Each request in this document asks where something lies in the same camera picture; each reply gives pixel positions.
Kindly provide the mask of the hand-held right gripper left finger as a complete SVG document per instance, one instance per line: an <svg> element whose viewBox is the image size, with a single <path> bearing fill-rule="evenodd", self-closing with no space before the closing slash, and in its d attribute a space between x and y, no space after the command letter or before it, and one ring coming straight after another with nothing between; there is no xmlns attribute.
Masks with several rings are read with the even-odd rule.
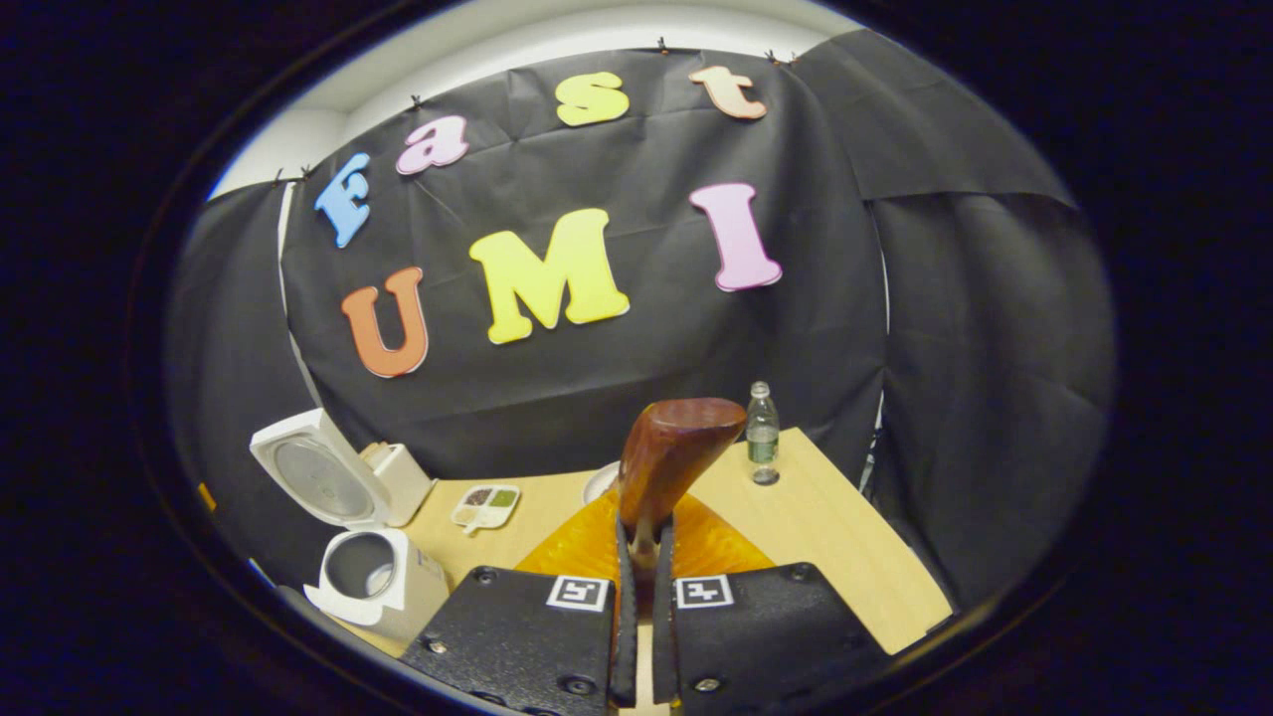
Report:
<svg viewBox="0 0 1273 716"><path fill-rule="evenodd" d="M605 493L516 568L481 564L426 624L426 675L531 715L614 715L636 698L636 595Z"/></svg>

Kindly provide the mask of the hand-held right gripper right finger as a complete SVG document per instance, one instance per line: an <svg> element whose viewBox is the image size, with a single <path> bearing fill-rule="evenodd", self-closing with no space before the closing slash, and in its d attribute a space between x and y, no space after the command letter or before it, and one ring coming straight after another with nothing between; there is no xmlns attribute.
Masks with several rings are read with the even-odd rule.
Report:
<svg viewBox="0 0 1273 716"><path fill-rule="evenodd" d="M792 715L883 671L887 655L813 563L774 564L685 497L659 534L651 688L676 715Z"/></svg>

